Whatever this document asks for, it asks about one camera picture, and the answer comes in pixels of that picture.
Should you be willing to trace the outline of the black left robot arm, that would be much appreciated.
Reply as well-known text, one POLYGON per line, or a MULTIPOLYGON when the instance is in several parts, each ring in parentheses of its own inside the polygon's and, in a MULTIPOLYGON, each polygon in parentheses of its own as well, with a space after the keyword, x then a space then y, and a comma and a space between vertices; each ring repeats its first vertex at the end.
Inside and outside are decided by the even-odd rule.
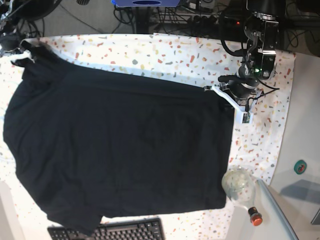
POLYGON ((232 57, 241 58, 236 74, 221 75, 219 85, 206 87, 225 99, 236 113, 248 115, 254 101, 279 90, 268 85, 276 65, 277 35, 285 16, 284 0, 243 0, 239 6, 227 6, 218 14, 218 33, 222 48, 232 57), (227 18, 240 13, 239 25, 246 40, 241 48, 231 50, 226 43, 227 18))

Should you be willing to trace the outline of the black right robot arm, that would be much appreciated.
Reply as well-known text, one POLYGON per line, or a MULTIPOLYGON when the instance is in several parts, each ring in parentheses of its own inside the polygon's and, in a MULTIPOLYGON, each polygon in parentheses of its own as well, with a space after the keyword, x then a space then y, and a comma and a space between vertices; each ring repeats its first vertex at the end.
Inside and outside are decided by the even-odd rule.
POLYGON ((24 16, 23 11, 33 5, 32 0, 2 0, 0 2, 0 57, 12 63, 32 60, 29 48, 30 38, 40 37, 41 33, 33 21, 24 16))

